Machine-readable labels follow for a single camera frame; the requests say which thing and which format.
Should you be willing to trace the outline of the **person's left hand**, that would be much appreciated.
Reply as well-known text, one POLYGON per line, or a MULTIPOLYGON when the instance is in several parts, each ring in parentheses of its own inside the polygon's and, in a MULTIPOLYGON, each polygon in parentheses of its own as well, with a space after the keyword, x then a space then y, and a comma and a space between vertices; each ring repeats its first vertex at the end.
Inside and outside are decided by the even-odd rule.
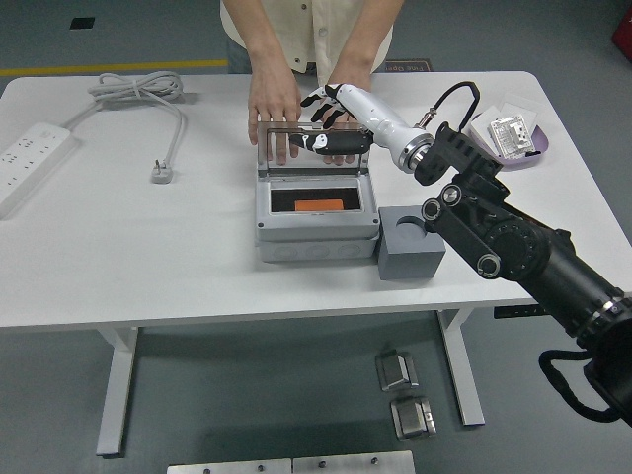
MULTIPOLYGON (((343 69, 342 67, 337 67, 328 79, 327 85, 335 86, 338 84, 353 84, 358 88, 369 91, 371 89, 370 75, 370 71, 354 69, 347 70, 343 69)), ((317 109, 317 112, 320 113, 320 116, 317 117, 317 120, 323 123, 331 121, 333 124, 338 124, 339 126, 348 125, 350 123, 357 123, 357 120, 354 116, 350 115, 347 112, 339 112, 335 106, 329 106, 328 99, 321 100, 321 106, 317 109)), ((343 163, 352 163, 354 159, 355 158, 352 155, 332 155, 324 156, 323 162, 327 165, 334 164, 340 166, 343 163)))

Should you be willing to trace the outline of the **person's right hand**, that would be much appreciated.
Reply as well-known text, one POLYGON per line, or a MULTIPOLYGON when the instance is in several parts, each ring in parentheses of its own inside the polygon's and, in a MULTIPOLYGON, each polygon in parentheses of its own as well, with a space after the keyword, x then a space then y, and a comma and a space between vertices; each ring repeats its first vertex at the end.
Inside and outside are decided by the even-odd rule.
POLYGON ((248 137, 251 144, 258 144, 260 123, 298 122, 300 100, 300 91, 289 67, 273 64, 253 66, 248 99, 248 137))

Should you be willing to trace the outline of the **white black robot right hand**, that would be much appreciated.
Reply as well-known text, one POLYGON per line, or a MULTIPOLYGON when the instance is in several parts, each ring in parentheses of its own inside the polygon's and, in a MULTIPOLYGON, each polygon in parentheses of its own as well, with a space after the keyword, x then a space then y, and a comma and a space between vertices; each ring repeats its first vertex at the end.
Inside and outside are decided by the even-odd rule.
POLYGON ((429 133, 408 126, 376 96, 354 85, 325 85, 308 95, 301 105, 307 107, 318 99, 323 104, 312 117, 314 120, 327 111, 332 112, 323 123, 325 129, 293 133, 288 137, 290 144, 319 155, 333 156, 362 154, 375 143, 390 152, 399 169, 412 172, 434 143, 429 133), (332 131, 330 127, 335 118, 342 113, 355 118, 364 130, 332 131))

